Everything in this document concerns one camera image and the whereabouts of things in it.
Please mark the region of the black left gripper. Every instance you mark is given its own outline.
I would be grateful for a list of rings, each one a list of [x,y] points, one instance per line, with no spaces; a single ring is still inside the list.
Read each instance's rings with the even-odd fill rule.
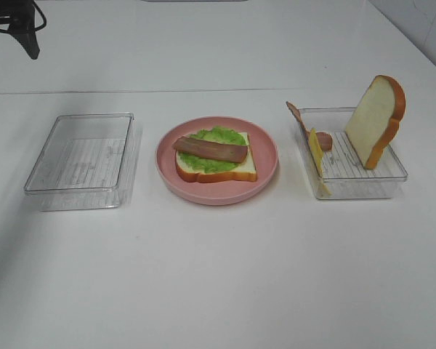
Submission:
[[[0,33],[9,33],[36,60],[40,53],[36,38],[34,1],[0,0]]]

